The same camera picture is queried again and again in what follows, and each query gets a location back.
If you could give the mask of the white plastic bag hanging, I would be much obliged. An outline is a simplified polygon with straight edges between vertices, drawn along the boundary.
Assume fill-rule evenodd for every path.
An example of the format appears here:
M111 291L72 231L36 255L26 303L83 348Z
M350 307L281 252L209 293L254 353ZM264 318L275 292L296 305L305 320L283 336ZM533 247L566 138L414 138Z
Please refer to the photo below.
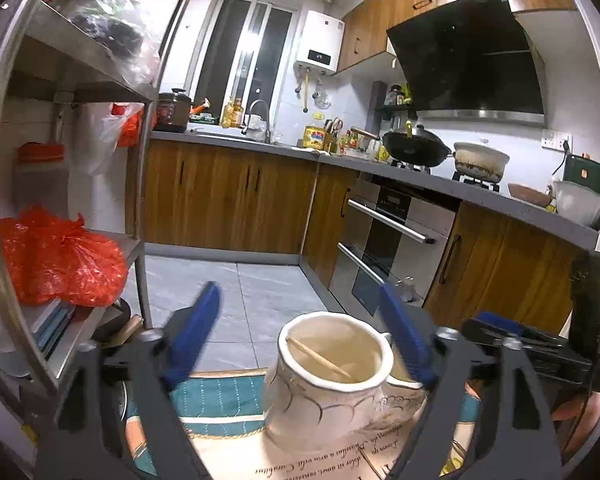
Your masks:
M91 177L104 174L114 157L124 125L143 111L140 103L87 103L78 109L72 164Z

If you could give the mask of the black range hood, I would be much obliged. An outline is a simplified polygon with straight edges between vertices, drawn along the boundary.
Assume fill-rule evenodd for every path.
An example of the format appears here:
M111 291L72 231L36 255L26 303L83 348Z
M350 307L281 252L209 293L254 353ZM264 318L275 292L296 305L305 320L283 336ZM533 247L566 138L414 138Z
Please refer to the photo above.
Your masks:
M539 60L506 0L457 0L387 35L420 117L544 122Z

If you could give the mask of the metal shelving rack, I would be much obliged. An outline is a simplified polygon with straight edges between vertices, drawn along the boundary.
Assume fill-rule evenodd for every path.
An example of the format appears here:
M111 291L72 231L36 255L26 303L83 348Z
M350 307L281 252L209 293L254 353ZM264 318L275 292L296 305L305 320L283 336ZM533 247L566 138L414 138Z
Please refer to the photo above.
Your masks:
M140 310L147 311L146 157L166 59L189 0L136 0L160 40L157 76L137 88L104 46L65 17L73 1L0 0L0 220L36 205L60 218L82 217L85 229L120 245L126 283L136 284ZM91 177L73 167L73 133L79 107L102 102L144 108L124 125L108 170ZM0 370L23 387L54 393L110 306L58 299L23 306L0 237Z

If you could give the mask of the yellow tin can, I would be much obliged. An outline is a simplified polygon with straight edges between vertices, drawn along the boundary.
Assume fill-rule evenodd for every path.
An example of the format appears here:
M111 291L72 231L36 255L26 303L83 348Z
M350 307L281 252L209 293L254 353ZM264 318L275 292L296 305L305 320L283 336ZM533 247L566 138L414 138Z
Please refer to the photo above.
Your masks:
M302 136L302 146L321 151L324 148L326 131L321 127L306 126Z

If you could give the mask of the white water heater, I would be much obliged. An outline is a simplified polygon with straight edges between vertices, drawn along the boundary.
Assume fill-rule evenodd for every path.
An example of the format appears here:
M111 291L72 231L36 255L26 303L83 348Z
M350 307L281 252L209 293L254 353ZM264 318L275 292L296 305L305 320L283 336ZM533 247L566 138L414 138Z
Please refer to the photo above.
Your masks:
M294 65L316 70L321 75L336 73L345 27L343 21L309 10Z

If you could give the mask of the white ceramic double utensil holder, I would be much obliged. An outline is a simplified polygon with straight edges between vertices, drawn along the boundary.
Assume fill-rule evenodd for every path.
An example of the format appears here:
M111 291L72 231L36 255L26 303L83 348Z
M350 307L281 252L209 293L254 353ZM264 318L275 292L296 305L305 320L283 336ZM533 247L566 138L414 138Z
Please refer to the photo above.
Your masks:
M290 344L291 337L356 378L335 374ZM316 312L280 330L265 376L265 431L280 448L314 452L360 430L385 430L412 419L426 391L411 376L392 336L352 316Z

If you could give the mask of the kitchen faucet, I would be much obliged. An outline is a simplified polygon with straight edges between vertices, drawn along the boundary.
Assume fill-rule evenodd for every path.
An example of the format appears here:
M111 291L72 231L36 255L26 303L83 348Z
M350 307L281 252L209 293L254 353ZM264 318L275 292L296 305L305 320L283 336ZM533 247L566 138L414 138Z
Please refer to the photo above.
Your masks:
M273 133L271 128L270 107L265 100L257 99L253 101L247 110L247 114L242 125L242 135L246 136L250 131L261 131L263 142L271 144Z

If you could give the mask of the wooden chopstick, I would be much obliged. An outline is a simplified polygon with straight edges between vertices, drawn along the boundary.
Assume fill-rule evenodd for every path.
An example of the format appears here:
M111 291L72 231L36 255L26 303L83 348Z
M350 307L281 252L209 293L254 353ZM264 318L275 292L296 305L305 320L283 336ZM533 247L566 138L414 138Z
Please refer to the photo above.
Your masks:
M356 382L356 378L352 374L350 374L346 370L343 370L341 367L339 367L332 361L329 361L328 359L324 358L324 356L322 356L321 354L312 350L305 344L302 344L302 342L298 341L297 339L287 337L286 343L290 344L291 347L296 348L297 350L302 352L305 356L308 356L313 361L317 362L317 364L320 364L322 367L325 367L335 374L338 374L344 378L347 378L347 379L350 379L350 380L353 380L354 382Z

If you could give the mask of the red plastic bag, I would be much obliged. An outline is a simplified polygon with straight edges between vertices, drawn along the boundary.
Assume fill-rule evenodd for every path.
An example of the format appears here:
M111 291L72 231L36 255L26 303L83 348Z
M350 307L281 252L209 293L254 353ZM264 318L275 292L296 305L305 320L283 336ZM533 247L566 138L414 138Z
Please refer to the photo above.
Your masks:
M23 306L58 299L79 307L108 307L126 283L118 243L84 228L84 219L60 218L40 205L0 220L9 277Z

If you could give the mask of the dark rice cooker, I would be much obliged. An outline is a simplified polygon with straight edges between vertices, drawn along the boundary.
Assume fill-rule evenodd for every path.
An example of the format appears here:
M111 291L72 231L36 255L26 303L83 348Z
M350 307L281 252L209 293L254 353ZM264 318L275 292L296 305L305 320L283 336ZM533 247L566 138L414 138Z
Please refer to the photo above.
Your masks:
M156 109L155 131L170 131L182 133L189 121L189 111L192 100L184 89L173 88L169 92L159 94Z

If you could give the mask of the clear plastic bag on shelf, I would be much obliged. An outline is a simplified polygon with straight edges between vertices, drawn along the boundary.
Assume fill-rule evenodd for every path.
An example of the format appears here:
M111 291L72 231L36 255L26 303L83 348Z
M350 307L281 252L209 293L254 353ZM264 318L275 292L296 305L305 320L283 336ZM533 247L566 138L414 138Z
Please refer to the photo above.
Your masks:
M130 87L154 82L160 65L160 40L136 0L74 0L64 15L109 51Z

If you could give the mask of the wooden base cabinets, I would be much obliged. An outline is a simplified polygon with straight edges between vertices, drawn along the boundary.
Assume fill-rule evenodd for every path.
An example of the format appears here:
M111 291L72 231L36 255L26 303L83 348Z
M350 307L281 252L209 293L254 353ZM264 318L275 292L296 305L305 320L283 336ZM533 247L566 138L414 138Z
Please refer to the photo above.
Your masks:
M460 327L491 312L557 333L571 311L574 260L592 231L494 192L362 160L287 155L267 146L152 140L146 165L144 237L205 256L298 263L334 309L329 291L347 192L361 174L460 201L422 305Z

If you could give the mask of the black wok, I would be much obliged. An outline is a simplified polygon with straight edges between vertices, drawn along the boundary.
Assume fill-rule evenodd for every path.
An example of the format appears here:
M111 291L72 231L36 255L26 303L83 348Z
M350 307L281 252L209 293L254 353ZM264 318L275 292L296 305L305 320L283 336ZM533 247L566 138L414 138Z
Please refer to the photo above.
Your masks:
M413 166L437 167L452 154L442 140L423 125L411 130L388 131L382 137L382 144L393 159Z

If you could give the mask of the printed horse table mat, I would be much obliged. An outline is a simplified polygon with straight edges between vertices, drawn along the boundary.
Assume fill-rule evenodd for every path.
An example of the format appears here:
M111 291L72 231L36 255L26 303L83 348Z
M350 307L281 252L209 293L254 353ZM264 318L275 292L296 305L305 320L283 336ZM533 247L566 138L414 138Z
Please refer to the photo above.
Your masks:
M390 377L371 396L320 408L258 370L199 373L171 394L213 479L385 479L426 393Z

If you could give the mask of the white ceramic pot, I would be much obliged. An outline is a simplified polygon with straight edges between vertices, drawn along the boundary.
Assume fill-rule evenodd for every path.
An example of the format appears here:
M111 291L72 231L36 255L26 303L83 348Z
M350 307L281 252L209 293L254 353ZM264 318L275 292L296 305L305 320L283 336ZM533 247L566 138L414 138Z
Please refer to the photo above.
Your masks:
M466 142L454 144L455 170L463 176L498 184L508 162L507 154L486 145Z

